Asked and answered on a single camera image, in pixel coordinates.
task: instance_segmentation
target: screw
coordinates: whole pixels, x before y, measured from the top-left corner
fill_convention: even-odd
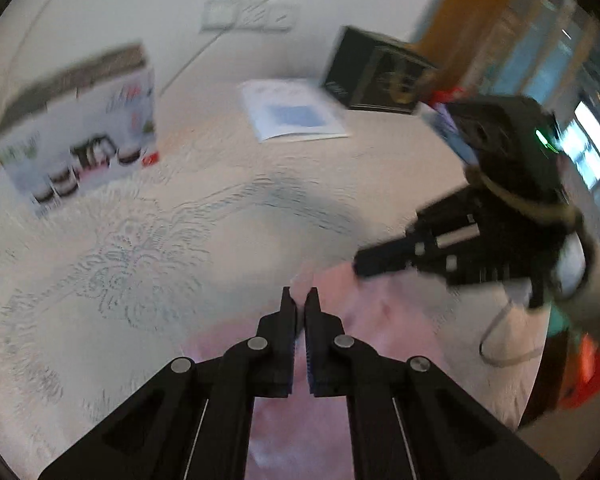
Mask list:
[[[355,339],[353,339],[350,335],[340,334],[333,339],[333,342],[336,343],[338,348],[351,348],[355,342]]]
[[[177,374],[188,372],[190,368],[191,361],[189,361],[186,357],[178,357],[171,363],[171,371],[176,372]]]
[[[252,337],[247,342],[247,346],[251,348],[251,350],[264,350],[268,344],[269,342],[259,335]]]
[[[431,361],[429,361],[426,357],[413,357],[409,361],[409,366],[412,370],[417,372],[426,372],[431,368]]]

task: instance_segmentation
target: orange object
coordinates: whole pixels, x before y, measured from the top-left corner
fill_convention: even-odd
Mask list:
[[[456,86],[451,90],[436,90],[431,93],[431,98],[427,102],[430,107],[434,107],[434,105],[438,103],[448,103],[450,101],[455,101],[456,99],[461,98],[464,95],[464,89]]]
[[[577,359],[576,383],[558,402],[558,408],[563,410],[577,408],[600,392],[600,349],[589,335],[582,337]]]
[[[144,156],[142,158],[142,167],[146,168],[147,166],[152,166],[159,160],[160,160],[160,153],[158,153],[158,152],[154,152],[151,155]]]

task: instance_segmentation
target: floor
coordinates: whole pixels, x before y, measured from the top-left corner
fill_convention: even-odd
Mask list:
[[[518,434],[562,480],[575,480],[600,449],[600,394],[577,410],[545,415]]]

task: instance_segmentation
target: window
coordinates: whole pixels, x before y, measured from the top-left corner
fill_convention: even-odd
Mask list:
[[[600,180],[600,123],[583,102],[575,115],[560,136],[560,146],[591,189]]]

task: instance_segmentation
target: sleeve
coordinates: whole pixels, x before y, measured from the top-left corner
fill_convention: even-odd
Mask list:
[[[571,322],[600,344],[600,243],[587,237],[586,273],[578,288],[566,298],[554,297]]]

